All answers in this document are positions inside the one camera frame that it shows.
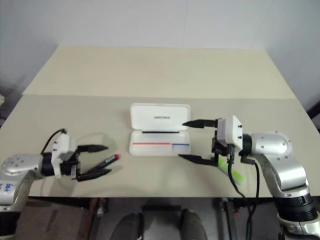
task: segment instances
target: wire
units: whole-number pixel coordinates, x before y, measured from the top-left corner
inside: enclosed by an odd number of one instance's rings
[[[229,161],[229,163],[228,163],[228,176],[229,176],[230,182],[232,183],[235,191],[239,195],[241,195],[241,197],[243,198],[243,200],[245,202],[245,205],[246,205],[246,207],[248,209],[248,215],[250,216],[251,210],[250,210],[250,205],[249,205],[248,199],[246,198],[246,196],[242,192],[239,191],[239,189],[238,189],[238,187],[237,187],[237,185],[236,185],[236,183],[235,183],[235,181],[234,181],[234,179],[232,177],[232,162],[231,161]],[[245,231],[245,239],[246,240],[250,239],[250,229],[251,229],[251,225],[252,225],[252,221],[251,221],[251,218],[249,218],[249,216],[248,216],[247,227],[246,227],[246,231]]]
[[[254,166],[255,166],[255,171],[256,171],[256,191],[255,191],[255,199],[254,199],[254,204],[253,204],[253,208],[248,216],[248,219],[246,221],[246,227],[248,229],[248,225],[250,223],[250,231],[249,231],[249,239],[251,239],[252,237],[252,216],[254,215],[256,208],[257,208],[257,204],[258,204],[258,200],[259,200],[259,191],[260,191],[260,171],[259,171],[259,167],[258,164],[256,162],[254,162]]]
[[[46,148],[48,147],[51,139],[52,139],[56,134],[58,134],[58,133],[60,133],[60,132],[63,133],[63,134],[66,134],[66,133],[67,133],[67,130],[66,130],[65,128],[61,128],[61,129],[55,131],[55,132],[49,137],[49,139],[46,141],[44,147],[42,148],[41,154],[43,154],[43,153],[45,152],[45,150],[46,150]]]
[[[250,205],[248,202],[248,199],[245,197],[245,195],[239,191],[233,177],[232,177],[232,164],[233,164],[233,159],[228,160],[228,176],[229,179],[235,189],[235,191],[242,196],[244,199],[244,202],[246,204],[246,207],[248,209],[248,218],[246,221],[246,231],[245,231],[245,238],[246,240],[250,240],[252,238],[252,216],[256,211],[257,204],[258,204],[258,199],[259,199],[259,191],[260,191],[260,172],[259,172],[259,167],[256,162],[254,162],[255,170],[256,170],[256,192],[255,192],[255,199],[254,199],[254,205],[253,208],[250,209]]]

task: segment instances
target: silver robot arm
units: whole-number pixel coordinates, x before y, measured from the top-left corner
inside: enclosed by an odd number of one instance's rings
[[[281,226],[280,240],[320,240],[320,215],[310,196],[306,172],[293,155],[289,138],[277,131],[243,134],[243,125],[235,117],[216,120],[198,119],[184,123],[192,128],[213,127],[211,159],[197,155],[180,155],[196,164],[218,166],[219,155],[233,163],[235,152],[242,163],[252,164],[254,158],[261,166],[263,176],[278,210]]]
[[[295,159],[289,138],[277,131],[251,134],[249,157],[259,162],[274,197],[282,228],[279,239],[320,239],[320,215],[310,196],[305,169]]]
[[[52,152],[43,152],[44,149],[41,154],[17,154],[7,158],[0,170],[0,240],[15,238],[20,212],[35,180],[67,175],[81,182],[103,176],[111,170],[104,168],[81,174],[78,156],[82,152],[105,149],[107,147],[103,145],[76,146],[75,139],[62,132],[54,142]]]

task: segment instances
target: table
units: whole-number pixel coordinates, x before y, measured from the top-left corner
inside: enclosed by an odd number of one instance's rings
[[[188,104],[192,119],[236,115],[246,133],[286,133],[305,167],[311,194],[320,195],[319,134],[263,51],[60,46],[0,129],[0,158],[39,153],[49,135],[63,127],[79,144],[110,147],[82,154],[84,170],[112,153],[121,159],[110,166],[111,173],[87,182],[68,177],[35,181],[31,196],[238,197],[218,168],[177,156],[129,155],[132,103]],[[192,153],[208,155],[212,128],[189,134]],[[253,197],[254,167],[237,161],[234,169],[246,176],[240,190]],[[263,179],[260,196],[271,196]]]

